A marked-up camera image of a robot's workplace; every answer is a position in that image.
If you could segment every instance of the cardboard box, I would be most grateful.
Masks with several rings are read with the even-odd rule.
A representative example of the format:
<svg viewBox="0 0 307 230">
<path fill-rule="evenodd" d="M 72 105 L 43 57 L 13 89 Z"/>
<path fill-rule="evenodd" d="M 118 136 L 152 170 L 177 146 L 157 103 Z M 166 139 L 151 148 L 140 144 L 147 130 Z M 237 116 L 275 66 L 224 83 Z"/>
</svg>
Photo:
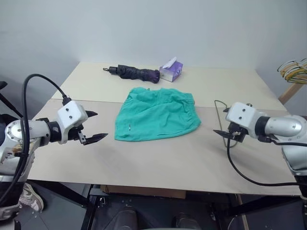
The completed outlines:
<svg viewBox="0 0 307 230">
<path fill-rule="evenodd" d="M 124 193 L 143 196 L 163 196 L 171 198 L 186 198 L 185 190 L 167 189 L 167 188 L 148 188 L 148 187 L 132 187 L 119 185 L 101 185 L 101 190 L 105 193 Z"/>
</svg>

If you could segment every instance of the black cable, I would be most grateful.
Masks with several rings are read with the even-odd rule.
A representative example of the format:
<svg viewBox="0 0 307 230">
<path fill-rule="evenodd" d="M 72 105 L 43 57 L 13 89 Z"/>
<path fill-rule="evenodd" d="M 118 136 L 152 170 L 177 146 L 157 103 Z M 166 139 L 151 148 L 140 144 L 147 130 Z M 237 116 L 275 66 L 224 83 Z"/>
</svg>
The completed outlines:
<svg viewBox="0 0 307 230">
<path fill-rule="evenodd" d="M 273 142 L 275 145 L 294 145 L 294 146 L 303 146 L 307 147 L 307 144 L 305 143 L 297 143 L 297 142 L 284 142 L 284 143 L 279 143 L 276 142 L 276 140 L 271 139 L 271 142 Z"/>
<path fill-rule="evenodd" d="M 257 184 L 260 186 L 268 186 L 268 187 L 279 187 L 279 186 L 292 186 L 292 185 L 298 185 L 298 186 L 307 186 L 307 184 L 304 183 L 297 183 L 297 182 L 286 182 L 286 183 L 275 183 L 275 184 L 267 184 L 267 183 L 260 183 L 257 181 L 254 181 L 250 178 L 248 178 L 247 176 L 245 176 L 242 172 L 240 172 L 240 170 L 235 166 L 235 164 L 233 163 L 231 157 L 230 157 L 230 139 L 227 140 L 227 157 L 229 159 L 230 164 L 232 165 L 232 167 L 235 169 L 235 171 L 242 176 L 245 180 L 248 180 L 249 182 L 252 182 L 253 184 Z"/>
<path fill-rule="evenodd" d="M 23 106 L 24 116 L 20 120 L 20 126 L 21 126 L 22 137 L 23 137 L 23 149 L 22 149 L 22 154 L 21 154 L 19 161 L 18 161 L 18 165 L 16 167 L 16 171 L 15 171 L 13 180 L 12 180 L 11 184 L 9 185 L 8 189 L 5 191 L 5 193 L 0 198 L 0 206 L 4 202 L 7 194 L 10 193 L 12 188 L 17 184 L 21 174 L 24 171 L 24 168 L 25 168 L 28 156 L 29 156 L 30 131 L 29 131 L 27 103 L 26 103 L 26 89 L 27 89 L 27 85 L 28 85 L 29 80 L 33 77 L 40 77 L 40 78 L 47 80 L 48 82 L 50 82 L 54 87 L 56 87 L 59 90 L 59 92 L 63 96 L 63 99 L 67 98 L 66 94 L 63 92 L 63 90 L 56 83 L 54 83 L 52 80 L 50 80 L 49 78 L 47 78 L 47 77 L 45 77 L 41 74 L 36 74 L 36 73 L 31 74 L 24 80 L 23 88 L 22 88 L 22 106 Z"/>
</svg>

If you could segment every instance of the shoe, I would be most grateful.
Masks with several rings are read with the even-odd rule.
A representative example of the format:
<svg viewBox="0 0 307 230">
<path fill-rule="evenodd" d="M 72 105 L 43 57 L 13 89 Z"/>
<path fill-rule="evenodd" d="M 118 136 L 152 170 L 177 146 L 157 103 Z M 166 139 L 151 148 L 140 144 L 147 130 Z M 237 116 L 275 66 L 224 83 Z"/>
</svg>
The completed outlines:
<svg viewBox="0 0 307 230">
<path fill-rule="evenodd" d="M 44 209 L 43 199 L 33 190 L 33 187 L 24 183 L 24 190 L 19 198 L 19 202 L 23 205 L 30 206 L 36 212 L 40 212 Z"/>
</svg>

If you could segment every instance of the green cloth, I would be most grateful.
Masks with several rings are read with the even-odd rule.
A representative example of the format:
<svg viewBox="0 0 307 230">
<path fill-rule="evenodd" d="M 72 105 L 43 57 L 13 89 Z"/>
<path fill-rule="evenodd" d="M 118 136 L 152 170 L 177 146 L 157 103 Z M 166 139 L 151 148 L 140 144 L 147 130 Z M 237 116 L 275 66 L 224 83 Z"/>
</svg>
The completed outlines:
<svg viewBox="0 0 307 230">
<path fill-rule="evenodd" d="M 191 93 L 175 89 L 134 88 L 115 121 L 115 139 L 144 141 L 173 138 L 195 130 L 198 118 Z"/>
</svg>

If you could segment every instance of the folded umbrella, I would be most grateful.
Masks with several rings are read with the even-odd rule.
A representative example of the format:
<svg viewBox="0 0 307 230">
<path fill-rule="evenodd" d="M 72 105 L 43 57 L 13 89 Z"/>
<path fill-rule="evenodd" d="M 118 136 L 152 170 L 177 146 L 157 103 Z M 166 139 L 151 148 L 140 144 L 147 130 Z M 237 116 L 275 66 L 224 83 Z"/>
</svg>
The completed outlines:
<svg viewBox="0 0 307 230">
<path fill-rule="evenodd" d="M 152 83 L 158 83 L 160 80 L 160 72 L 158 70 L 137 69 L 123 65 L 118 65 L 117 67 L 110 66 L 108 69 L 103 68 L 103 70 L 119 75 L 122 79 L 140 79 L 142 81 L 151 81 Z"/>
</svg>

